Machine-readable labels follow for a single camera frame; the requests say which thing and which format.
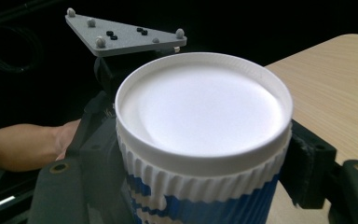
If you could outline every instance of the cup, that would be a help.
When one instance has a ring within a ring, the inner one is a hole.
[[[212,52],[133,71],[115,99],[137,223],[265,223],[293,101],[267,68]]]

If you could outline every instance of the dark background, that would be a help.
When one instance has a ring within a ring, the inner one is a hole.
[[[0,128],[78,119],[102,89],[93,72],[95,56],[66,24],[68,7],[164,32],[182,28],[187,45],[181,52],[221,52],[261,65],[338,35],[358,34],[358,0],[0,0],[0,26],[5,26],[0,29]],[[6,13],[12,8],[20,10]],[[22,72],[13,69],[28,65]]]

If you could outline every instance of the wooden table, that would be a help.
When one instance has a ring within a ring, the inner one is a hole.
[[[267,66],[293,95],[294,120],[337,149],[336,162],[358,160],[358,35],[341,35]],[[324,209],[293,206],[281,184],[267,223],[323,224]]]

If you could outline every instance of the cup lid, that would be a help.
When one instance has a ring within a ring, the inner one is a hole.
[[[194,52],[136,69],[119,87],[115,108],[120,137],[152,164],[194,170],[194,163],[213,161],[244,169],[287,143],[293,101],[265,67]]]

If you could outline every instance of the white cup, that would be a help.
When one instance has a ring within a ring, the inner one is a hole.
[[[267,68],[210,52],[132,72],[115,100],[138,223],[263,223],[291,138],[293,100]]]

